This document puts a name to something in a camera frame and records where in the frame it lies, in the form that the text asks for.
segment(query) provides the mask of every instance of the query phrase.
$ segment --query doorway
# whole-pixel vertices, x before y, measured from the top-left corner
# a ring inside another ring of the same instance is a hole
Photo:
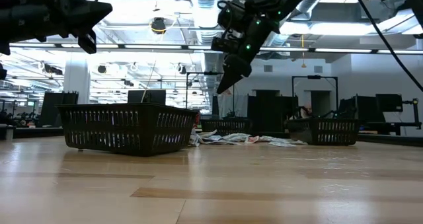
[[[314,116],[330,112],[330,91],[311,91],[311,109]]]

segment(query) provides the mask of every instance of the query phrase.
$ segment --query wooden table surface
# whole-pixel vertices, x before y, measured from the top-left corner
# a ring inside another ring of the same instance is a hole
[[[0,143],[0,223],[423,223],[423,149],[201,145],[156,157]]]

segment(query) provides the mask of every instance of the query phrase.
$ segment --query ceiling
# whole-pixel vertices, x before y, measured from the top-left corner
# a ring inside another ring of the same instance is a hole
[[[99,44],[208,44],[213,36],[222,32],[216,21],[218,0],[100,0],[114,7],[104,20],[95,26]],[[383,32],[394,48],[409,48],[415,44],[412,35],[403,34],[418,25],[410,11],[397,14],[395,8],[404,0],[365,0]],[[320,0],[310,10],[309,20],[289,19],[281,24],[283,35],[271,35],[266,46],[295,46],[322,48],[384,48],[381,40],[369,25],[357,0]],[[167,26],[164,35],[151,30],[154,18],[163,17]],[[74,38],[51,36],[47,43],[76,43]],[[51,65],[65,73],[65,63],[70,53],[66,50],[30,50],[13,48],[11,56],[1,56],[0,61],[9,71],[3,82],[0,99],[7,102],[15,98],[38,99],[44,91],[63,90],[63,76],[50,75],[43,65]],[[331,63],[340,54],[284,53],[278,59],[325,59]],[[184,107],[186,75],[188,72],[221,71],[222,55],[205,55],[200,52],[99,52],[88,56],[92,71],[91,102],[126,102],[128,89],[167,89],[169,105]],[[99,73],[104,65],[108,73]],[[127,86],[124,79],[134,85]],[[188,106],[210,112],[219,76],[198,75],[188,91]]]

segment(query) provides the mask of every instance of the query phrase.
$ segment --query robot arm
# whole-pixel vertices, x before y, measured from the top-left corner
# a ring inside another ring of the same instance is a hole
[[[217,89],[218,94],[251,74],[251,61],[269,34],[272,31],[280,33],[279,22],[300,2],[302,0],[232,0],[218,3],[221,12],[217,23],[225,32],[221,38],[213,39],[211,48],[227,53],[223,63],[225,73]],[[408,5],[420,24],[423,24],[423,0],[408,0]]]
[[[112,5],[86,0],[0,0],[0,53],[10,54],[9,43],[69,34],[89,54],[96,52],[92,30],[112,12]]]

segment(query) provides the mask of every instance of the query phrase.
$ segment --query black plastic basket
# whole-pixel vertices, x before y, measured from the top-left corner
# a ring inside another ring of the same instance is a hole
[[[217,130],[216,135],[249,133],[251,128],[251,121],[248,119],[201,120],[201,128],[202,131]]]
[[[292,139],[310,145],[353,145],[360,128],[355,119],[309,118],[289,120],[287,125]]]
[[[170,153],[186,147],[197,114],[150,103],[58,108],[67,146],[138,156]]]

